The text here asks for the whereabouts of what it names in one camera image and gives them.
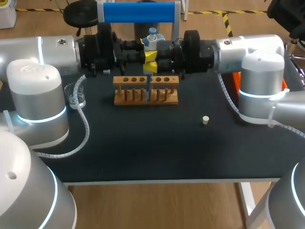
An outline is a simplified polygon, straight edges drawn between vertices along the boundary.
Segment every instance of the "white spiral cable wrap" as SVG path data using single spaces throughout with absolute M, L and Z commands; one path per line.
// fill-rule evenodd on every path
M 77 148 L 75 148 L 74 150 L 72 150 L 72 151 L 70 151 L 68 153 L 56 155 L 56 154 L 45 154 L 45 153 L 37 152 L 38 156 L 46 157 L 46 158 L 53 158 L 53 159 L 65 158 L 65 157 L 71 156 L 71 155 L 77 153 L 78 151 L 80 151 L 85 146 L 85 144 L 87 143 L 87 141 L 89 139 L 89 135 L 90 135 L 90 128 L 89 128 L 89 124 L 88 124 L 88 121 L 86 119 L 86 116 L 85 116 L 85 114 L 83 113 L 82 109 L 79 106 L 78 97 L 77 97 L 78 88 L 80 87 L 81 83 L 85 79 L 86 79 L 85 75 L 81 76 L 78 79 L 78 81 L 75 83 L 75 86 L 74 86 L 74 89 L 73 89 L 74 102 L 75 102 L 75 105 L 77 106 L 77 111 L 80 114 L 81 119 L 82 119 L 82 121 L 84 122 L 84 125 L 85 125 L 86 133 L 85 133 L 84 140 L 82 141 L 82 143 Z
M 221 75 L 218 74 L 217 76 L 218 76 L 218 80 L 219 80 L 219 82 L 220 82 L 221 88 L 222 88 L 222 90 L 223 90 L 223 92 L 224 92 L 224 95 L 225 95 L 226 99 L 228 100 L 230 106 L 233 108 L 233 110 L 234 110 L 236 113 L 239 114 L 238 108 L 237 108 L 237 107 L 235 106 L 235 104 L 232 102 L 232 100 L 231 100 L 231 98 L 230 98 L 230 96 L 229 96 L 229 94 L 228 94 L 228 91 L 227 91 L 227 89 L 226 89 L 226 87 L 225 87 L 225 85 L 224 85 L 223 79 L 221 78 Z M 298 129 L 295 129 L 295 128 L 292 127 L 292 126 L 284 125 L 284 124 L 276 124 L 276 125 L 278 125 L 278 126 L 280 126 L 280 127 L 282 127 L 282 128 L 285 128 L 285 129 L 287 129 L 287 130 L 290 130 L 290 131 L 296 133 L 297 135 L 300 135 L 301 137 L 305 138 L 305 134 L 304 134 L 302 131 L 299 131 Z

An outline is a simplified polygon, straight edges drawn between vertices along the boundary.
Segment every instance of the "black chair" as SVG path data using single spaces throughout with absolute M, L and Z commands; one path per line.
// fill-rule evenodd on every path
M 305 0 L 273 0 L 267 14 L 290 32 L 291 42 L 287 46 L 287 53 L 305 86 L 304 71 L 295 62 L 295 59 L 305 60 L 305 56 L 294 55 L 297 44 L 305 50 Z

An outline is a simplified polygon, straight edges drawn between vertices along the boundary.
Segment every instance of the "black stool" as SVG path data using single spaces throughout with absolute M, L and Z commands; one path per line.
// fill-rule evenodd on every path
M 79 28 L 76 36 L 85 28 L 86 35 L 91 35 L 91 27 L 98 24 L 97 2 L 94 0 L 80 0 L 71 3 L 63 10 L 64 21 L 75 28 Z

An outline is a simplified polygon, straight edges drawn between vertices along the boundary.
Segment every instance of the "black table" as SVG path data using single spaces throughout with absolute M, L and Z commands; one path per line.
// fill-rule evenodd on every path
M 142 68 L 130 64 L 126 74 L 142 75 Z M 63 182 L 272 180 L 304 157 L 305 139 L 295 133 L 240 120 L 212 72 L 187 75 L 178 88 L 179 105 L 169 106 L 114 106 L 113 75 L 119 72 L 87 79 L 84 85 L 83 110 L 91 128 L 87 145 L 68 158 L 43 158 Z M 236 100 L 232 75 L 223 79 Z M 288 59 L 285 79 L 292 91 L 302 90 Z M 65 77 L 63 85 L 72 81 L 76 78 Z M 7 84 L 0 98 L 0 110 L 14 110 Z M 201 124 L 204 115 L 210 117 L 206 126 Z M 68 117 L 67 139 L 43 152 L 66 153 L 83 140 L 79 114 L 68 109 Z

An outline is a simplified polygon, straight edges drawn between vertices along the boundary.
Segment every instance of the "wooden floor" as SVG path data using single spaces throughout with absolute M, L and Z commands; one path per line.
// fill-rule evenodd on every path
M 190 0 L 189 10 L 266 10 L 270 1 Z M 66 6 L 65 0 L 59 3 Z M 54 0 L 18 0 L 17 8 L 56 8 L 56 4 Z M 288 32 L 265 14 L 230 14 L 229 22 L 233 35 L 274 33 L 289 40 Z M 160 28 L 167 39 L 170 26 L 163 23 Z M 112 28 L 122 39 L 134 38 L 132 24 L 113 24 Z M 215 14 L 189 15 L 188 21 L 181 23 L 181 36 L 185 30 L 195 29 L 202 39 L 227 36 L 222 17 Z M 59 12 L 18 12 L 15 28 L 0 30 L 0 39 L 75 35 L 76 31 L 64 23 Z M 252 184 L 256 202 L 268 185 Z M 244 228 L 238 192 L 232 183 L 76 186 L 72 193 L 78 207 L 77 229 Z

